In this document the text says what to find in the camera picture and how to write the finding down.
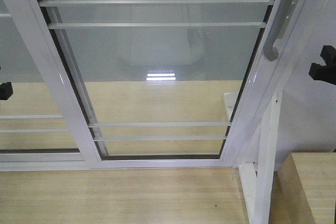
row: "white aluminum frame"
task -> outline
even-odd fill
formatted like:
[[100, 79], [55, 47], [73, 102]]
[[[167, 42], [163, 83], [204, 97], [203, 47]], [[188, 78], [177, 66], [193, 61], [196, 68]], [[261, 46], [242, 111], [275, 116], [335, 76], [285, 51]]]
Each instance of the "white aluminum frame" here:
[[246, 136], [239, 138], [239, 132], [244, 132], [249, 123], [253, 120], [251, 112], [253, 104], [249, 101], [249, 95], [256, 95], [257, 102], [255, 108], [259, 113], [263, 112], [261, 102], [268, 100], [265, 91], [268, 88], [265, 82], [267, 78], [259, 79], [257, 75], [267, 76], [277, 69], [274, 62], [268, 62], [263, 58], [262, 48], [265, 38], [268, 36], [274, 12], [278, 11], [280, 0], [274, 2], [273, 13], [266, 25], [263, 39], [261, 41], [256, 61], [252, 67], [248, 78], [248, 85], [243, 92], [236, 119], [233, 121], [227, 143], [219, 159], [174, 159], [174, 160], [120, 160], [120, 161], [102, 161], [96, 149], [94, 139], [87, 127], [85, 118], [78, 104], [77, 98], [72, 89], [71, 83], [66, 75], [62, 62], [59, 58], [57, 49], [49, 33], [48, 26], [44, 21], [39, 4], [36, 0], [4, 0], [9, 12], [15, 22], [33, 60], [38, 67], [44, 81], [49, 86], [55, 101], [73, 133], [81, 154], [89, 168], [140, 168], [140, 167], [217, 167], [233, 166], [239, 152], [241, 143], [245, 141]]

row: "wooden panel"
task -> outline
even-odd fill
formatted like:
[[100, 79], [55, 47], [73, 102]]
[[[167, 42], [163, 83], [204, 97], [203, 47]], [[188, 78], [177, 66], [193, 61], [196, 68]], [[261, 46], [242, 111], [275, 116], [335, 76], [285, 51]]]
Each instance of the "wooden panel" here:
[[0, 173], [7, 223], [248, 224], [232, 168]]
[[292, 153], [278, 174], [294, 223], [334, 222], [335, 153]]
[[292, 224], [277, 173], [274, 174], [273, 178], [269, 224]]

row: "white frame support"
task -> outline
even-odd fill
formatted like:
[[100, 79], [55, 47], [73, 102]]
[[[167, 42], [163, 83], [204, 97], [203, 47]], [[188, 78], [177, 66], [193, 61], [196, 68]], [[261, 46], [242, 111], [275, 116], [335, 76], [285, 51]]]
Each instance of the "white frame support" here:
[[282, 90], [277, 91], [261, 119], [258, 176], [253, 224], [267, 224], [271, 202]]
[[243, 163], [239, 167], [241, 186], [249, 223], [253, 223], [254, 208], [256, 201], [257, 175], [253, 163]]
[[281, 98], [282, 90], [273, 95], [261, 120], [258, 176], [253, 163], [238, 167], [250, 224], [268, 224]]

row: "horizontal bar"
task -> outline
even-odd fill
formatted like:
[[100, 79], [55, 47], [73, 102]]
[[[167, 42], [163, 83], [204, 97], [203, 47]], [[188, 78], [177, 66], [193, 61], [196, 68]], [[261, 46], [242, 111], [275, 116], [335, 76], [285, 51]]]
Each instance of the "horizontal bar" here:
[[273, 5], [274, 0], [50, 0], [40, 1], [40, 7], [55, 7], [68, 5], [133, 5], [133, 4], [248, 4], [264, 3]]
[[1, 119], [56, 119], [62, 115], [0, 115]]
[[50, 23], [49, 29], [95, 28], [95, 27], [213, 27], [213, 26], [256, 26], [265, 28], [265, 22], [225, 23]]
[[95, 137], [94, 141], [160, 141], [160, 140], [224, 140], [223, 135], [209, 136], [127, 136], [127, 137]]
[[152, 154], [146, 154], [146, 153], [133, 153], [133, 154], [110, 154], [111, 157], [123, 157], [123, 156], [179, 156], [179, 155], [218, 155], [218, 152], [200, 152], [200, 153], [152, 153]]
[[29, 129], [29, 130], [0, 130], [0, 133], [57, 133], [70, 132], [68, 129]]
[[174, 122], [174, 123], [90, 123], [89, 128], [112, 127], [218, 127], [230, 126], [231, 122]]
[[0, 13], [0, 18], [11, 17], [10, 13]]

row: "metal bar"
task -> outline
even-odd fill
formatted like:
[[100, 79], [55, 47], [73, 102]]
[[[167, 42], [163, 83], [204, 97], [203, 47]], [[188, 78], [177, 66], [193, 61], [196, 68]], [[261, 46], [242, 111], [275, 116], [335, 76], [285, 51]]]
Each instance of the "metal bar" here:
[[113, 128], [113, 127], [218, 127], [230, 126], [231, 122], [173, 122], [173, 123], [90, 123], [90, 128]]
[[223, 140], [226, 136], [209, 135], [209, 136], [126, 136], [126, 137], [95, 137], [98, 141], [160, 141], [160, 140]]
[[57, 119], [62, 115], [0, 115], [1, 119]]
[[70, 132], [68, 129], [29, 129], [29, 130], [0, 130], [0, 133], [57, 133]]
[[257, 175], [253, 163], [243, 163], [239, 167], [241, 186], [244, 193], [245, 205], [249, 223], [253, 223], [254, 204], [256, 198]]
[[200, 152], [200, 153], [133, 153], [133, 154], [111, 154], [110, 157], [123, 157], [123, 156], [179, 156], [179, 155], [218, 155], [218, 152]]
[[40, 1], [40, 7], [68, 5], [133, 5], [133, 4], [232, 4], [263, 3], [273, 5], [274, 0], [50, 0]]
[[261, 119], [258, 176], [253, 224], [268, 224], [275, 168], [282, 90], [276, 92]]
[[95, 27], [213, 27], [213, 26], [256, 26], [265, 28], [264, 22], [223, 22], [223, 23], [51, 23], [49, 29], [76, 29]]
[[11, 17], [10, 13], [0, 13], [0, 18], [8, 18]]

